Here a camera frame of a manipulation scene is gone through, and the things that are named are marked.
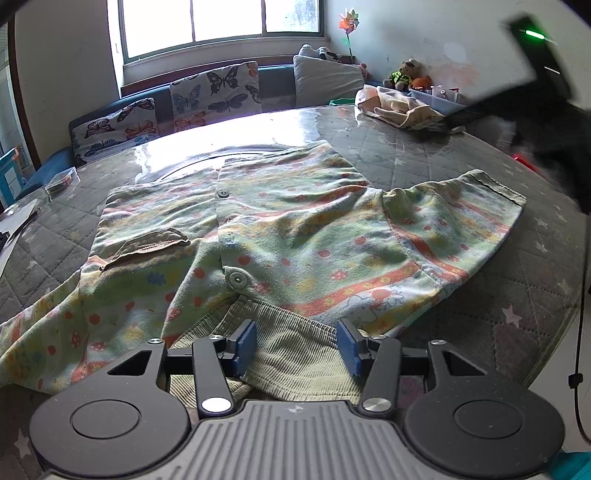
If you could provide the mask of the butterfly cushion near window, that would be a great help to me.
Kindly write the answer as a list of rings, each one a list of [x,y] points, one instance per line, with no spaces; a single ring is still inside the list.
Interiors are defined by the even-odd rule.
[[[169,92],[176,132],[263,112],[254,61],[182,78],[170,84]]]

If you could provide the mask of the beige cloth pile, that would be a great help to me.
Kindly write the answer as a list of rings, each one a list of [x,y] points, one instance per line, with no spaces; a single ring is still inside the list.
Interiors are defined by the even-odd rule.
[[[423,130],[444,118],[441,113],[412,96],[368,84],[356,92],[355,106],[362,114],[401,130]]]

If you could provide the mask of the white paper sheet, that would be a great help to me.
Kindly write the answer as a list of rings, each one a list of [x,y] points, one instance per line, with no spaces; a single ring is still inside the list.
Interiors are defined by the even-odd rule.
[[[0,274],[4,272],[19,236],[34,219],[38,211],[38,205],[39,201],[37,199],[21,207],[14,205],[10,209],[9,215],[1,221]]]

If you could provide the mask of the grey plain cushion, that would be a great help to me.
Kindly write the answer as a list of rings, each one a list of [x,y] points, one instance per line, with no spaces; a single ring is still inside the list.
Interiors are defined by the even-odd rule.
[[[294,55],[297,108],[328,105],[331,100],[353,98],[364,83],[362,72],[356,65]]]

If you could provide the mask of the orange plush toy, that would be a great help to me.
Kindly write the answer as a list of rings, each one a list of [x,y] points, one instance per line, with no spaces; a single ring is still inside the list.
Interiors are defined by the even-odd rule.
[[[430,76],[418,77],[412,81],[410,87],[413,90],[427,92],[433,87],[433,80]]]

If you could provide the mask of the green patterned child shirt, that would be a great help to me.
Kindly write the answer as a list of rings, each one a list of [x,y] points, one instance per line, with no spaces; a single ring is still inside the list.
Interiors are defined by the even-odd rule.
[[[152,338],[257,326],[231,391],[358,401],[335,326],[394,336],[469,280],[526,200],[480,170],[384,191],[329,143],[112,190],[86,262],[1,329],[1,381],[54,394]]]

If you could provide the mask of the teddy bear toy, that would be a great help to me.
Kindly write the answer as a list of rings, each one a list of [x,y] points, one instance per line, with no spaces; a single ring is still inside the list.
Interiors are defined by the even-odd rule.
[[[414,58],[401,63],[399,68],[383,81],[383,86],[400,92],[407,92],[412,82],[421,76],[421,64]]]

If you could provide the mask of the clear plastic storage box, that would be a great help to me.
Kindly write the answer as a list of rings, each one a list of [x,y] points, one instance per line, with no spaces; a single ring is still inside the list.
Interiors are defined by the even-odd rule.
[[[462,103],[456,101],[458,96],[455,93],[451,93],[451,98],[448,98],[448,94],[433,94],[433,90],[422,91],[410,89],[409,93],[411,97],[430,106],[433,110],[444,116],[451,115],[464,108]]]

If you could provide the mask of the colourful pinwheel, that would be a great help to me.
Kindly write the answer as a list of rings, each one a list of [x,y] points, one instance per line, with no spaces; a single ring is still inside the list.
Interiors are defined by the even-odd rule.
[[[359,23],[359,13],[354,8],[346,9],[346,11],[339,16],[339,30],[342,30],[346,36],[346,46],[348,47],[349,51],[349,59],[353,59],[351,35],[356,31],[356,29],[358,29]]]

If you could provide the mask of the window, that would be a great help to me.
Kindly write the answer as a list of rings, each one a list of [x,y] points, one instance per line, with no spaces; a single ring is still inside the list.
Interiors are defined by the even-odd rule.
[[[222,40],[320,35],[320,1],[137,0],[118,3],[124,57],[130,61]]]

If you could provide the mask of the butterfly cushion far left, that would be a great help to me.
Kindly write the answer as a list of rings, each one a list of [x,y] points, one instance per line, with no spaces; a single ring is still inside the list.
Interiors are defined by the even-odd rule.
[[[81,166],[158,137],[155,101],[148,97],[73,128],[73,157]]]

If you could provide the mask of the small transparent card box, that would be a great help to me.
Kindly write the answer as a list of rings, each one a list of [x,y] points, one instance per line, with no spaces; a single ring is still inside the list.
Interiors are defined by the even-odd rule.
[[[49,200],[53,200],[73,189],[80,183],[80,178],[75,167],[57,173],[45,186],[44,190]]]

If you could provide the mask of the quilted grey table cover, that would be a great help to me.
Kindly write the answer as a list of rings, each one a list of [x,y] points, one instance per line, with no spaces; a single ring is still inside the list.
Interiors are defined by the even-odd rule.
[[[78,186],[42,201],[1,280],[9,318],[52,291],[87,258],[107,193],[125,184],[204,168],[215,151],[259,145],[332,144],[375,187],[407,188],[481,169],[527,204],[498,252],[449,299],[403,336],[421,347],[442,338],[522,384],[530,384],[579,306],[585,218],[549,182],[470,135],[427,137],[358,114],[352,107],[264,113],[171,134],[81,168]]]

